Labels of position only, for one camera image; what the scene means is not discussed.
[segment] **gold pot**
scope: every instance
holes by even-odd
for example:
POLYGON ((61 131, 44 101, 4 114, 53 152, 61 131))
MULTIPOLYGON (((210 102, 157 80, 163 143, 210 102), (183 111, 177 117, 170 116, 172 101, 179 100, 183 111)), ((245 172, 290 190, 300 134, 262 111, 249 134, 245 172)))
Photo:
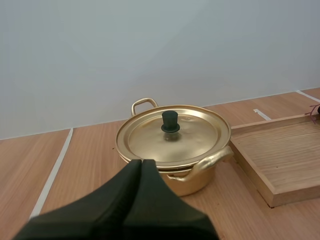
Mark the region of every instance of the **gold pot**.
POLYGON ((132 117, 116 135, 116 150, 127 163, 154 159, 162 178, 178 196, 192 194, 212 179, 219 161, 233 156, 231 128, 217 113, 191 105, 158 106, 136 101, 132 117), (136 106, 154 108, 136 114, 136 106))

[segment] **gold lid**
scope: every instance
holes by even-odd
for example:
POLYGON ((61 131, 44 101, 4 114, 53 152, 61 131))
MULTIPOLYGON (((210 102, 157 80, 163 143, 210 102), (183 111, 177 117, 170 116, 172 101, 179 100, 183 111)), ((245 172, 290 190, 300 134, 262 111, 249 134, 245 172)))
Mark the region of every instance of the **gold lid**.
POLYGON ((191 105, 158 106, 151 98, 143 98, 132 106, 132 115, 116 136, 116 149, 129 162, 132 159, 154 159, 163 171, 192 167, 214 154, 231 138, 229 124, 217 113, 191 105), (150 102, 155 108, 136 114, 135 106, 150 102), (162 114, 177 112, 180 128, 174 133, 162 130, 162 114))

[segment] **gold handle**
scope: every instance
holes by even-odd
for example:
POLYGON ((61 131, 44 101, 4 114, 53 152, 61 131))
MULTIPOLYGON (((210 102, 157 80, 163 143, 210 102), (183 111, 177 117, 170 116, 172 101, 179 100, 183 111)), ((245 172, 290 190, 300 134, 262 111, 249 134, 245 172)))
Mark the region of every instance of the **gold handle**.
POLYGON ((136 106, 143 104, 143 103, 151 103, 153 107, 155 107, 155 108, 158 107, 158 104, 152 98, 149 98, 149 97, 142 98, 142 99, 136 101, 134 104, 132 104, 132 107, 131 107, 131 115, 132 116, 136 115, 136 106))
POLYGON ((181 182, 187 182, 192 179, 194 176, 201 174, 202 172, 212 168, 220 161, 225 161, 231 158, 234 155, 231 147, 225 146, 218 152, 215 152, 213 155, 207 156, 198 163, 196 163, 191 171, 185 176, 173 176, 168 175, 172 180, 178 180, 181 182))

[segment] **lid knob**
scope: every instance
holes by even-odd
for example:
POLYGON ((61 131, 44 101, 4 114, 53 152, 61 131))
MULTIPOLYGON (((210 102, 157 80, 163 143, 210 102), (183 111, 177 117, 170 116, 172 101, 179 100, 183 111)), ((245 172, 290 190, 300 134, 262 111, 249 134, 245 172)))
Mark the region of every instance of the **lid knob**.
POLYGON ((175 133, 179 131, 180 126, 178 124, 178 113, 176 111, 168 110, 162 113, 163 125, 162 131, 166 133, 175 133))

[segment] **white wall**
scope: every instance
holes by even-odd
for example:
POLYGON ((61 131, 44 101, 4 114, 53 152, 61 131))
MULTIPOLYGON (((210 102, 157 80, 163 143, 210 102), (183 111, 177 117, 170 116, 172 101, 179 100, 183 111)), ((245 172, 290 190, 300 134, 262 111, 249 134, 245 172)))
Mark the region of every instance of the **white wall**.
POLYGON ((0 139, 320 87, 319 0, 1 0, 0 139))

